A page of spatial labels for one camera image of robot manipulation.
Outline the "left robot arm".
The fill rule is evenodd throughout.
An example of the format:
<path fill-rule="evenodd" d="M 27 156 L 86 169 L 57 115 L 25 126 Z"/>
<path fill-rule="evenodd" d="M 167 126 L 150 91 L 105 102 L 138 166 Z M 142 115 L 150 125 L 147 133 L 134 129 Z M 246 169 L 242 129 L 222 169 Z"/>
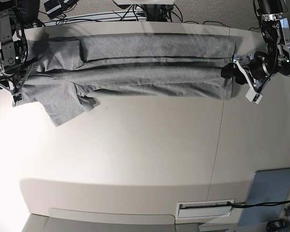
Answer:
<path fill-rule="evenodd" d="M 259 95 L 274 74 L 290 76 L 290 28 L 282 1 L 254 0 L 253 9 L 267 52 L 247 56 L 248 63 L 244 57 L 233 56 L 233 61 L 222 68 L 221 77 L 249 84 Z"/>

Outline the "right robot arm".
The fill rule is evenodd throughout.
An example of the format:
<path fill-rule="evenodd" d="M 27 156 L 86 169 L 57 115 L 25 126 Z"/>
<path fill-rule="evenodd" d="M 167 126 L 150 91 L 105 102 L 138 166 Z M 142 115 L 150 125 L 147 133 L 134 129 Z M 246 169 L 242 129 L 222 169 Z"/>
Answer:
<path fill-rule="evenodd" d="M 29 45 L 25 29 L 32 21 L 38 1 L 0 0 L 0 88 L 15 98 L 22 97 L 22 88 L 37 58 L 28 59 Z"/>

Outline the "central robot base stand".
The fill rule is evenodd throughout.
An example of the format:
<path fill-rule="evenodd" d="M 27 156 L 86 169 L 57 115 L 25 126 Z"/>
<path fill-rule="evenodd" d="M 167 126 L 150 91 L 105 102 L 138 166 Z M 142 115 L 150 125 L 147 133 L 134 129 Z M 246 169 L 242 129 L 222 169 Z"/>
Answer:
<path fill-rule="evenodd" d="M 136 21 L 143 17 L 150 22 L 173 22 L 174 0 L 113 0 L 126 13 L 132 12 Z"/>

